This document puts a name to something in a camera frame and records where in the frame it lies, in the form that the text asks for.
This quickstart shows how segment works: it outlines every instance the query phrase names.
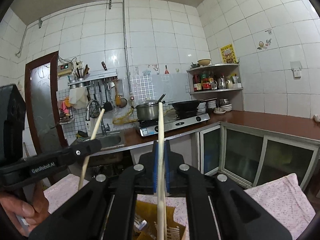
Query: cabinet door frame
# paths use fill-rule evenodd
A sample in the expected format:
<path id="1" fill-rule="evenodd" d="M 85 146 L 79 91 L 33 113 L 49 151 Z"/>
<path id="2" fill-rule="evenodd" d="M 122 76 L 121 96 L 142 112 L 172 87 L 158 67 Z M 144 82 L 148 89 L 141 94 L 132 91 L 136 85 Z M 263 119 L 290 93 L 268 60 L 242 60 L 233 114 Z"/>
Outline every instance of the cabinet door frame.
<path id="1" fill-rule="evenodd" d="M 221 129 L 222 129 L 222 146 L 220 147 L 221 150 L 221 154 L 220 154 L 220 159 L 221 160 L 221 165 L 219 163 L 219 171 L 221 171 L 222 173 L 230 176 L 230 178 L 232 180 L 234 180 L 235 182 L 239 183 L 240 185 L 242 185 L 243 187 L 246 187 L 246 188 L 251 188 L 253 187 L 253 183 L 244 179 L 244 178 L 241 178 L 240 176 L 234 174 L 233 172 L 231 171 L 228 171 L 226 168 L 225 168 L 225 161 L 226 161 L 226 150 L 227 150 L 227 129 L 229 130 L 233 130 L 233 131 L 236 131 L 236 132 L 241 132 L 241 133 L 246 133 L 246 134 L 250 134 L 250 135 L 254 135 L 254 136 L 257 136 L 257 137 L 262 137 L 264 138 L 264 134 L 262 131 L 259 131 L 259 130 L 253 130 L 253 129 L 246 129 L 246 127 L 244 127 L 244 129 L 238 129 L 238 128 L 235 128 L 235 127 L 230 127 L 229 125 L 220 125 L 221 126 Z M 262 149 L 261 149 L 261 153 L 260 153 L 260 160 L 259 160 L 259 165 L 258 165 L 258 169 L 259 169 L 259 166 L 260 166 L 260 162 L 261 162 L 261 155 L 262 155 L 262 151 L 263 151 L 263 144 L 262 144 Z"/>
<path id="2" fill-rule="evenodd" d="M 221 128 L 220 127 L 220 124 L 212 127 L 212 128 L 209 128 L 209 129 L 206 129 L 206 130 L 202 130 L 199 132 L 199 137 L 200 137 L 200 163 L 199 163 L 199 166 L 200 166 L 200 172 L 202 174 L 204 174 L 204 134 L 205 133 L 208 133 L 208 132 L 211 132 L 211 131 L 214 131 L 214 130 L 217 130 Z M 206 175 L 214 175 L 216 174 L 218 171 L 219 171 L 219 165 L 220 165 L 220 156 L 221 156 L 221 130 L 220 130 L 220 152 L 219 152 L 219 164 L 218 164 L 218 167 L 217 168 L 214 168 L 213 170 L 209 171 L 206 173 Z"/>
<path id="3" fill-rule="evenodd" d="M 256 177 L 254 179 L 253 182 L 253 187 L 255 187 L 258 183 L 260 174 L 261 174 L 261 170 L 262 170 L 262 166 L 264 163 L 264 158 L 266 155 L 266 150 L 267 150 L 267 143 L 269 141 L 275 141 L 275 142 L 279 142 L 279 143 L 283 143 L 283 144 L 288 144 L 288 145 L 292 145 L 295 147 L 300 147 L 300 148 L 304 148 L 304 149 L 308 149 L 308 150 L 312 150 L 313 154 L 309 163 L 309 166 L 307 168 L 306 174 L 303 177 L 303 180 L 300 184 L 300 188 L 302 190 L 305 189 L 305 187 L 308 184 L 308 181 L 310 180 L 310 175 L 312 173 L 312 171 L 314 170 L 314 167 L 316 165 L 316 159 L 318 157 L 318 151 L 319 151 L 319 146 L 318 145 L 313 145 L 313 144 L 307 144 L 307 143 L 303 143 L 303 142 L 299 142 L 299 141 L 293 141 L 293 140 L 288 140 L 288 139 L 283 139 L 283 138 L 279 138 L 279 137 L 273 137 L 273 136 L 269 136 L 269 135 L 265 135 L 263 137 L 263 144 L 262 144 L 262 152 L 261 152 L 261 156 L 260 156 L 260 162 L 259 162 L 259 166 L 258 166 L 258 170 L 256 173 Z"/>

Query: stove burner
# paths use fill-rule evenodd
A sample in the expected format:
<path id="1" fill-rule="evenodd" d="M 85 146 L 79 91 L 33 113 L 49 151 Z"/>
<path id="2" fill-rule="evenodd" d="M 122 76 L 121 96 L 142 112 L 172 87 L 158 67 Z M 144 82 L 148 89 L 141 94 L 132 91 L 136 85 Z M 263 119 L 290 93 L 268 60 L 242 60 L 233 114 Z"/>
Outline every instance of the stove burner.
<path id="1" fill-rule="evenodd" d="M 158 124 L 158 120 L 138 120 L 140 128 L 146 128 Z"/>
<path id="2" fill-rule="evenodd" d="M 197 111 L 177 111 L 178 118 L 189 118 L 197 115 Z"/>

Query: stainless steel sink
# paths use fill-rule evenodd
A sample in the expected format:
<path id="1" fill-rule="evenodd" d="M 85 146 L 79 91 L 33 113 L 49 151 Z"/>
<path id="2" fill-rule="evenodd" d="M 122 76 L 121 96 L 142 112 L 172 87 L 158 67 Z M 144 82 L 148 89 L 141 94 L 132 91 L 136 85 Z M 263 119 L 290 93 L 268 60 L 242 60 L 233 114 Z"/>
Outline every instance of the stainless steel sink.
<path id="1" fill-rule="evenodd" d="M 124 138 L 123 131 L 108 132 L 106 135 L 98 134 L 96 136 L 96 139 L 98 139 L 101 142 L 102 151 L 125 146 L 125 138 Z M 76 144 L 76 143 L 87 141 L 87 140 L 90 140 L 90 139 L 79 138 L 79 139 L 76 139 L 72 144 Z"/>

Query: wok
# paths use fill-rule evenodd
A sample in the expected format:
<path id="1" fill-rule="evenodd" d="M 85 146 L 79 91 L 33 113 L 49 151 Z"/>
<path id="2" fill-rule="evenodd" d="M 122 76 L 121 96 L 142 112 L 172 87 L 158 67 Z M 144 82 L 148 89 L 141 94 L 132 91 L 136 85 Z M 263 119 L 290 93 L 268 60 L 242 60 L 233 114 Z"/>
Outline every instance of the wok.
<path id="1" fill-rule="evenodd" d="M 191 112 L 195 111 L 200 103 L 210 102 L 217 100 L 216 98 L 206 99 L 206 100 L 191 100 L 191 101 L 184 101 L 178 103 L 172 103 L 171 105 L 176 111 L 184 111 L 184 112 Z"/>

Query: stack of plates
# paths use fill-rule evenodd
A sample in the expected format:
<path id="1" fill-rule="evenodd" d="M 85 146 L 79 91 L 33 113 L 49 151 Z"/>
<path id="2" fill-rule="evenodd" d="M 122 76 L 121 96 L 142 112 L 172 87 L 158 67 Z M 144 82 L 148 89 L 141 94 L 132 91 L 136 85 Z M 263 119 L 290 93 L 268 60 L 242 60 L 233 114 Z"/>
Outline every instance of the stack of plates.
<path id="1" fill-rule="evenodd" d="M 222 109 L 225 110 L 226 112 L 229 112 L 229 111 L 232 110 L 232 104 L 226 105 L 226 106 L 220 106 L 220 108 L 222 108 Z"/>
<path id="2" fill-rule="evenodd" d="M 216 100 L 208 102 L 207 106 L 208 106 L 208 109 L 215 109 L 217 107 Z"/>

